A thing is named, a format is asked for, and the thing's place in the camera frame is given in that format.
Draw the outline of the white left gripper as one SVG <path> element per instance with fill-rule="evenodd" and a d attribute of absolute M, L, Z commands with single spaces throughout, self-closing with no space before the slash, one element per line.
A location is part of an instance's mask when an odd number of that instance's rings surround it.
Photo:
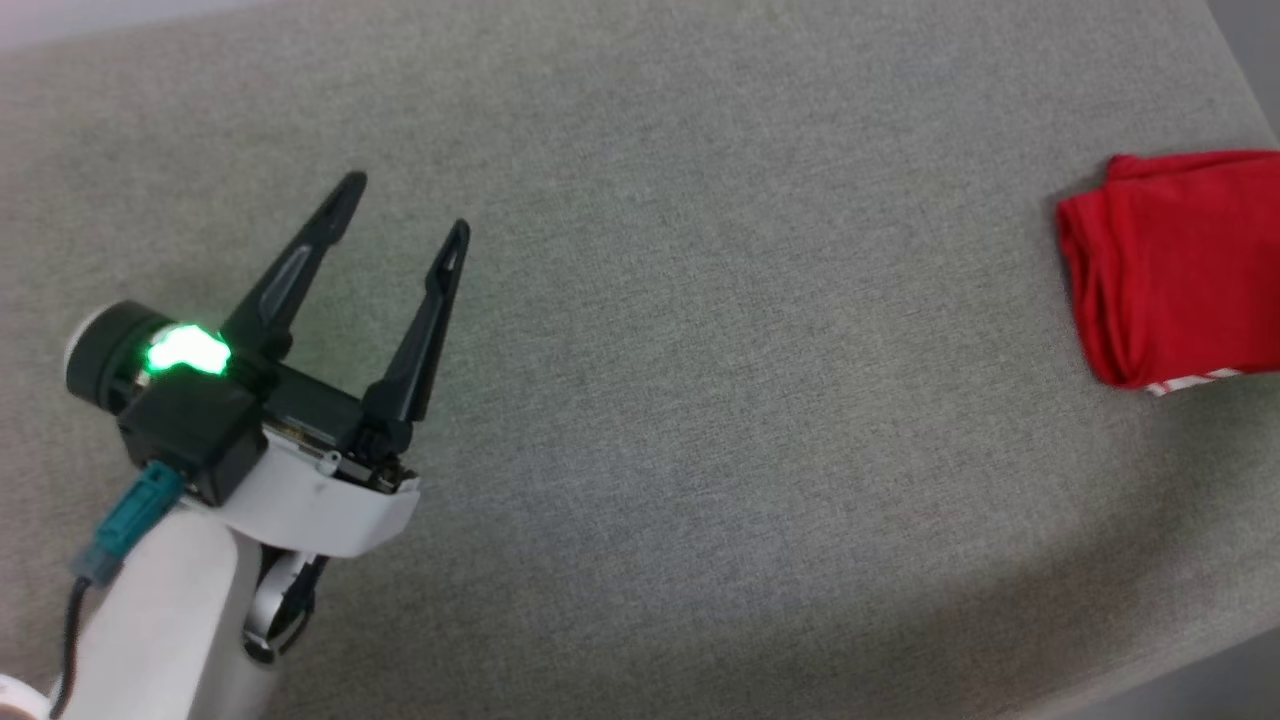
<path fill-rule="evenodd" d="M 369 177 L 349 172 L 303 223 L 220 328 L 237 357 L 278 363 L 329 249 L 349 227 Z M 397 537 L 420 502 L 399 454 L 426 414 L 471 228 L 457 220 L 424 279 L 425 293 L 384 375 L 360 401 L 287 365 L 265 405 L 268 448 L 225 501 L 225 524 L 260 543 L 338 559 Z"/>

